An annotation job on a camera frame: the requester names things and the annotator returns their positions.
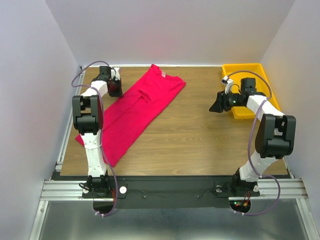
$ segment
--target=screw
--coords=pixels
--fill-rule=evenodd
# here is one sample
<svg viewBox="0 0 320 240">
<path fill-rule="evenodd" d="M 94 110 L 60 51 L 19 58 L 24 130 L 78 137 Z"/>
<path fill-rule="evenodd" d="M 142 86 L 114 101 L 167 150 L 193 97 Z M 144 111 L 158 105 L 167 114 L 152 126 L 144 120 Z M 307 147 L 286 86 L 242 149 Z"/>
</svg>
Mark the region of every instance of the screw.
<svg viewBox="0 0 320 240">
<path fill-rule="evenodd" d="M 120 187 L 119 192 L 121 194 L 125 194 L 127 192 L 127 188 L 125 186 Z"/>
<path fill-rule="evenodd" d="M 215 187 L 215 191 L 216 191 L 217 193 L 221 193 L 221 192 L 222 192 L 222 187 L 221 187 L 220 185 L 217 185 L 217 186 Z"/>
</svg>

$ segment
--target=white bracket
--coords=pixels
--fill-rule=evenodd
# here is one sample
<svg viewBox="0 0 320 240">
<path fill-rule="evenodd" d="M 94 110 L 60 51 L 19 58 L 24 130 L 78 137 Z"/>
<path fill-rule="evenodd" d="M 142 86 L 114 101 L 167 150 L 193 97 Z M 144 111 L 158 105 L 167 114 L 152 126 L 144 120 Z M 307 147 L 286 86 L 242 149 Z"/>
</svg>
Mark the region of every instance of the white bracket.
<svg viewBox="0 0 320 240">
<path fill-rule="evenodd" d="M 250 109 L 255 115 L 257 114 L 258 108 L 262 104 L 263 101 L 267 100 L 266 96 L 262 95 L 252 95 L 249 96 L 248 102 L 246 103 L 246 107 Z M 284 114 L 277 110 L 269 101 L 266 101 L 261 111 L 258 114 L 258 119 L 261 121 L 263 114 L 272 114 L 274 116 L 283 116 Z"/>
<path fill-rule="evenodd" d="M 251 155 L 252 164 L 260 174 L 262 174 L 271 164 L 273 164 L 277 160 L 278 159 L 276 159 L 275 157 L 261 158 L 260 154 L 257 153 L 257 151 L 254 151 L 254 153 Z M 252 169 L 249 161 L 247 161 L 245 165 L 240 167 L 239 173 L 240 179 L 246 182 L 253 183 L 258 181 L 259 179 L 255 171 Z"/>
<path fill-rule="evenodd" d="M 90 97 L 92 95 L 98 95 L 96 90 L 94 90 L 92 87 L 94 87 L 95 89 L 97 89 L 99 91 L 99 94 L 100 94 L 101 97 L 108 92 L 107 82 L 105 82 L 105 81 L 93 81 L 93 82 L 91 82 L 91 87 L 89 87 L 81 95 L 84 96 L 84 97 Z"/>
<path fill-rule="evenodd" d="M 101 175 L 104 176 L 107 172 L 107 167 L 102 157 L 100 135 L 101 129 L 96 135 L 93 133 L 81 135 L 88 161 L 88 176 L 92 176 L 93 178 L 100 177 Z"/>
<path fill-rule="evenodd" d="M 225 85 L 224 93 L 227 94 L 231 91 L 234 81 L 228 76 L 224 76 L 223 79 L 221 80 L 221 83 Z"/>
</svg>

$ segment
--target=metal floor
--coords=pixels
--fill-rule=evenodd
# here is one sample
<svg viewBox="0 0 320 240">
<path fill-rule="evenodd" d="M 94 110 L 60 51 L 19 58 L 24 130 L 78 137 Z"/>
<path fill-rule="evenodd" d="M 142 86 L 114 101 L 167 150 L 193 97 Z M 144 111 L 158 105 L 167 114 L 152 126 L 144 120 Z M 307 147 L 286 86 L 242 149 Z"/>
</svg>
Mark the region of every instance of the metal floor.
<svg viewBox="0 0 320 240">
<path fill-rule="evenodd" d="M 274 199 L 252 200 L 250 212 Z M 241 216 L 225 208 L 120 209 L 95 216 L 91 201 L 49 202 L 41 240 L 307 240 L 295 199 L 268 213 Z"/>
</svg>

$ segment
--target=black wire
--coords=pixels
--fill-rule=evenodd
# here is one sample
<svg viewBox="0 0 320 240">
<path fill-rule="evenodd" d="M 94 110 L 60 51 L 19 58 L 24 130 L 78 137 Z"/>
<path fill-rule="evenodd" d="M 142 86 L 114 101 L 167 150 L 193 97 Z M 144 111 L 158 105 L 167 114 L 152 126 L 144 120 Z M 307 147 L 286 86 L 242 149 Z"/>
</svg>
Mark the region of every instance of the black wire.
<svg viewBox="0 0 320 240">
<path fill-rule="evenodd" d="M 90 188 L 85 186 L 82 182 L 79 183 L 79 187 L 84 189 L 84 190 L 88 190 L 88 191 L 90 190 Z"/>
<path fill-rule="evenodd" d="M 222 193 L 227 193 L 228 192 L 228 189 L 229 189 L 229 186 L 228 184 L 230 184 L 229 181 L 227 181 L 222 187 L 221 187 L 221 192 L 217 192 L 217 185 L 216 183 L 214 183 L 214 187 L 210 187 L 210 188 L 207 188 L 205 189 L 202 193 L 200 193 L 198 195 L 198 198 L 202 198 L 203 195 L 206 193 L 206 192 L 211 192 L 213 195 L 215 195 L 217 198 L 219 197 L 220 194 Z"/>
<path fill-rule="evenodd" d="M 114 68 L 114 67 L 112 67 L 111 69 L 113 69 L 113 71 L 114 71 L 114 77 L 116 77 L 116 75 L 117 75 L 117 71 L 115 70 L 115 68 Z"/>
<path fill-rule="evenodd" d="M 156 196 L 156 197 L 160 197 L 160 198 L 163 198 L 163 199 L 166 199 L 166 198 L 169 198 L 169 197 L 172 197 L 172 196 L 178 197 L 178 195 L 176 195 L 176 194 L 169 194 L 169 193 L 166 193 L 166 194 L 169 194 L 168 196 L 162 196 L 162 195 L 159 195 L 159 194 L 156 194 L 156 193 L 144 193 L 143 191 L 141 191 L 139 189 L 131 190 L 130 192 L 131 193 L 138 192 L 138 193 L 142 194 L 143 196 Z"/>
</svg>

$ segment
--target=cable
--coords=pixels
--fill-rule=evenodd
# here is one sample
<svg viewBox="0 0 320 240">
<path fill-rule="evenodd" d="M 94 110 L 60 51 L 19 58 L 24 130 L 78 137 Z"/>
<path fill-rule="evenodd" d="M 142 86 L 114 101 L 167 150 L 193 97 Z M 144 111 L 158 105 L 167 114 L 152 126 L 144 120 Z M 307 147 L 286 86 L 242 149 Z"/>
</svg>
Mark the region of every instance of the cable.
<svg viewBox="0 0 320 240">
<path fill-rule="evenodd" d="M 104 102 L 103 102 L 103 99 L 102 99 L 102 96 L 100 95 L 98 89 L 96 89 L 95 87 L 92 87 L 91 85 L 88 85 L 88 84 L 78 84 L 78 85 L 74 85 L 74 82 L 75 80 L 80 76 L 80 74 L 82 74 L 87 68 L 89 68 L 90 66 L 92 66 L 93 64 L 96 64 L 96 63 L 103 63 L 107 66 L 109 66 L 109 64 L 105 61 L 102 61 L 102 60 L 98 60 L 98 61 L 94 61 L 92 63 L 90 63 L 88 66 L 86 66 L 85 68 L 83 68 L 71 81 L 71 86 L 74 87 L 74 88 L 77 88 L 77 87 L 86 87 L 86 88 L 92 88 L 93 90 L 96 91 L 97 95 L 99 95 L 99 99 L 100 99 L 100 103 L 101 103 L 101 108 L 102 108 L 102 113 L 104 113 Z M 101 148 L 101 152 L 102 152 L 102 156 L 103 156 L 103 159 L 106 161 L 106 164 L 109 166 L 109 168 L 111 169 L 111 172 L 113 174 L 113 178 L 114 178 L 114 183 L 115 183 L 115 198 L 114 198 L 114 203 L 113 203 L 113 206 L 110 210 L 110 212 L 106 213 L 106 214 L 101 214 L 100 212 L 98 211 L 94 211 L 96 215 L 99 215 L 101 217 L 106 217 L 106 216 L 109 216 L 113 213 L 113 211 L 115 210 L 116 208 L 116 205 L 117 205 L 117 202 L 118 202 L 118 192 L 119 192 L 119 186 L 118 186 L 118 182 L 117 182 L 117 176 L 116 176 L 116 173 L 115 173 L 115 170 L 114 168 L 111 166 L 111 164 L 109 163 L 108 159 L 107 159 L 107 156 L 105 154 L 105 151 L 102 147 L 102 132 L 100 134 L 100 148 Z"/>
<path fill-rule="evenodd" d="M 230 89 L 232 89 L 233 86 L 237 86 L 239 93 L 241 93 L 240 86 L 238 84 L 236 84 L 236 83 L 232 84 Z"/>
<path fill-rule="evenodd" d="M 248 197 L 248 200 L 246 201 L 246 204 L 248 204 L 249 203 L 249 201 L 250 201 L 250 191 L 248 191 L 248 194 L 249 194 L 249 197 Z"/>
<path fill-rule="evenodd" d="M 255 168 L 254 164 L 252 163 L 252 160 L 251 160 L 251 153 L 250 153 L 250 148 L 251 148 L 251 143 L 252 143 L 252 139 L 253 139 L 253 135 L 254 135 L 254 131 L 255 131 L 255 127 L 256 127 L 256 124 L 257 124 L 257 119 L 258 119 L 258 115 L 259 113 L 261 112 L 262 110 L 262 107 L 263 105 L 272 98 L 272 90 L 271 90 L 271 87 L 269 85 L 269 83 L 262 77 L 260 76 L 259 74 L 253 72 L 253 71 L 249 71 L 249 70 L 240 70 L 240 71 L 235 71 L 235 72 L 232 72 L 230 73 L 229 75 L 227 75 L 228 78 L 230 78 L 230 76 L 234 75 L 234 74 L 237 74 L 237 73 L 250 73 L 250 74 L 253 74 L 255 76 L 257 76 L 258 78 L 260 78 L 264 83 L 265 85 L 268 87 L 268 90 L 269 90 L 269 96 L 266 98 L 266 100 L 264 100 L 261 105 L 259 106 L 258 110 L 256 111 L 256 114 L 255 114 L 255 117 L 254 117 L 254 120 L 253 120 L 253 124 L 252 124 L 252 128 L 251 128 L 251 132 L 250 132 L 250 137 L 249 137 L 249 142 L 248 142 L 248 148 L 247 148 L 247 153 L 248 153 L 248 160 L 249 160 L 249 163 L 253 169 L 253 171 L 255 172 L 255 174 L 259 177 L 259 178 L 263 178 L 263 179 L 266 179 L 266 178 L 271 178 L 271 179 L 274 179 L 274 181 L 276 182 L 277 186 L 278 186 L 278 195 L 275 199 L 275 202 L 273 203 L 273 205 L 271 207 L 269 207 L 268 209 L 266 210 L 263 210 L 263 211 L 260 211 L 260 212 L 256 212 L 256 213 L 241 213 L 243 215 L 246 215 L 246 216 L 256 216 L 256 215 L 260 215 L 260 214 L 264 214 L 266 212 L 269 212 L 271 209 L 273 209 L 279 202 L 279 199 L 280 199 L 280 195 L 281 195 L 281 188 L 280 188 L 280 183 L 279 181 L 272 175 L 264 175 L 262 176 L 258 171 L 257 169 Z"/>
<path fill-rule="evenodd" d="M 217 191 L 217 187 L 218 186 L 216 185 L 216 183 L 214 183 L 214 187 L 209 187 L 209 188 L 205 189 L 197 197 L 198 198 L 202 198 L 205 193 L 211 192 L 214 196 L 219 198 L 220 194 L 228 192 L 228 189 L 229 189 L 228 184 L 230 184 L 230 181 L 227 181 L 225 184 L 223 184 L 223 186 L 219 186 L 220 187 L 220 191 Z"/>
<path fill-rule="evenodd" d="M 147 196 L 156 196 L 156 197 L 163 198 L 163 199 L 166 199 L 166 198 L 169 198 L 169 197 L 178 197 L 178 195 L 171 194 L 171 193 L 165 193 L 166 196 L 162 196 L 162 195 L 156 194 L 156 193 L 145 193 L 145 192 L 143 192 L 142 190 L 139 190 L 139 189 L 130 191 L 130 193 L 136 193 L 136 192 L 140 193 L 143 196 L 143 198 L 146 198 Z"/>
<path fill-rule="evenodd" d="M 246 201 L 246 203 L 248 203 L 248 202 L 249 202 L 249 199 L 250 199 L 250 191 L 248 191 L 248 192 L 245 193 L 244 199 L 241 201 L 241 203 L 243 203 L 244 201 Z"/>
<path fill-rule="evenodd" d="M 82 182 L 79 183 L 79 187 L 84 189 L 84 190 L 90 190 L 90 188 L 88 188 L 87 186 L 85 186 Z"/>
<path fill-rule="evenodd" d="M 115 197 L 116 197 L 116 193 L 115 193 L 115 190 L 112 189 L 112 199 L 113 199 L 113 203 L 115 202 Z"/>
<path fill-rule="evenodd" d="M 114 77 L 116 77 L 117 76 L 117 71 L 113 67 L 111 67 L 111 69 L 114 71 Z"/>
</svg>

